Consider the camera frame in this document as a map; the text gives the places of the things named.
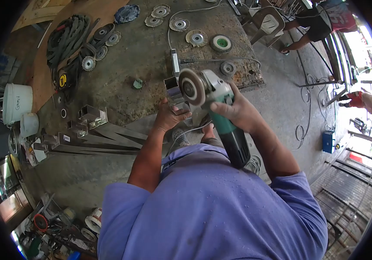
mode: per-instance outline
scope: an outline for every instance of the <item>plywood board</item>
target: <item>plywood board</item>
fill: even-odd
[[[32,0],[21,14],[12,32],[27,25],[51,21],[70,0]]]

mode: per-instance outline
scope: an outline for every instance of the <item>blue box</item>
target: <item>blue box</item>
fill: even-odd
[[[322,133],[322,151],[327,153],[335,152],[335,132],[325,131]]]

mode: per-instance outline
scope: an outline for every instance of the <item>red shirt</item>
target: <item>red shirt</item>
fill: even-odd
[[[349,29],[341,30],[346,33],[357,30],[355,19],[345,2],[342,0],[327,0],[320,3],[320,5],[325,9],[326,13],[328,13],[333,31]]]

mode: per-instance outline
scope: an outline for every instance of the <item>white bucket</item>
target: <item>white bucket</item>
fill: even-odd
[[[20,133],[22,137],[29,137],[38,132],[39,122],[36,113],[24,113],[20,121]]]
[[[2,119],[5,125],[20,121],[23,113],[30,113],[33,107],[31,86],[7,83],[5,86]]]
[[[82,235],[83,235],[84,237],[86,237],[89,241],[96,242],[96,236],[95,236],[95,234],[93,234],[89,229],[83,227],[83,228],[80,230],[80,232],[81,232]]]
[[[95,210],[85,218],[85,223],[92,231],[99,233],[102,220],[102,208],[95,208]]]

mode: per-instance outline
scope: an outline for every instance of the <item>left hand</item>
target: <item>left hand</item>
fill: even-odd
[[[178,109],[175,106],[168,105],[167,98],[163,98],[158,105],[158,113],[154,121],[154,127],[164,132],[175,127],[180,121],[191,117],[192,113],[184,109]]]

